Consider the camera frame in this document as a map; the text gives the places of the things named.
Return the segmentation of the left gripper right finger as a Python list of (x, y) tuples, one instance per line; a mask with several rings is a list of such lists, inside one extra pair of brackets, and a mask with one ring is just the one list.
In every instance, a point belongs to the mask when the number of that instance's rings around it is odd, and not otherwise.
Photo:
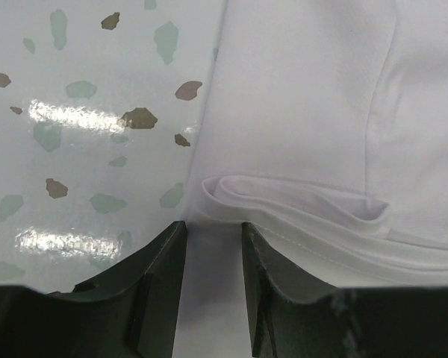
[(448, 287), (337, 288), (242, 225), (254, 357), (448, 357)]

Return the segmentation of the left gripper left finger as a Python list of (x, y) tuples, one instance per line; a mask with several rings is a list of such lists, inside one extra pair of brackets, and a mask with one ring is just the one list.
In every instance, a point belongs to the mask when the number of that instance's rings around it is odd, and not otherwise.
[(0, 357), (171, 357), (186, 248), (173, 222), (71, 292), (0, 286)]

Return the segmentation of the white t shirt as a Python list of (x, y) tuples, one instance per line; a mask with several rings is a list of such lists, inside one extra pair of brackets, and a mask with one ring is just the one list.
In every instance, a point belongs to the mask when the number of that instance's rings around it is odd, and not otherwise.
[(176, 357), (254, 357), (242, 225), (337, 288), (448, 287), (448, 1), (230, 1)]

